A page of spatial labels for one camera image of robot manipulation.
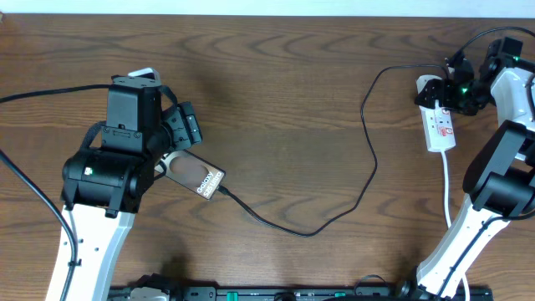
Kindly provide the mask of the Galaxy S25 Ultra smartphone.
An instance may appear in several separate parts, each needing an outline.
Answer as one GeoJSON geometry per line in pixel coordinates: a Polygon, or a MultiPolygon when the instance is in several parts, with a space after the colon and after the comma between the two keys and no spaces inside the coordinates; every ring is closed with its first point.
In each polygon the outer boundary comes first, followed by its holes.
{"type": "Polygon", "coordinates": [[[186,150],[165,154],[156,165],[159,176],[174,182],[210,201],[226,172],[186,150]]]}

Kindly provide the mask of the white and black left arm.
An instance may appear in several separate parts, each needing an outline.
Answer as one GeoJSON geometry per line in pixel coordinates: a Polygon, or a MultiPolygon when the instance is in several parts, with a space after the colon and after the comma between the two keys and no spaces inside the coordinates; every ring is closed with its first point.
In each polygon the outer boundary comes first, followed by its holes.
{"type": "Polygon", "coordinates": [[[64,164],[59,251],[48,300],[105,300],[120,250],[163,155],[200,143],[191,103],[179,103],[159,74],[115,76],[107,118],[90,128],[64,164]]]}

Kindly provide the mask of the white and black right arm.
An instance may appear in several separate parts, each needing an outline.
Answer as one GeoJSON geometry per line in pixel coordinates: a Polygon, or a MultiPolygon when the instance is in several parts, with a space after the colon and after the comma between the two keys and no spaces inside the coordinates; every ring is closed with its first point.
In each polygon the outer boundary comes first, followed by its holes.
{"type": "Polygon", "coordinates": [[[433,253],[400,283],[396,297],[452,300],[468,268],[484,247],[512,221],[534,215],[534,171],[513,167],[514,161],[534,166],[534,64],[522,59],[522,42],[493,41],[475,76],[459,49],[446,65],[451,78],[422,75],[415,104],[425,132],[443,141],[432,152],[452,147],[449,114],[473,116],[492,104],[499,127],[467,168],[461,209],[433,253]]]}

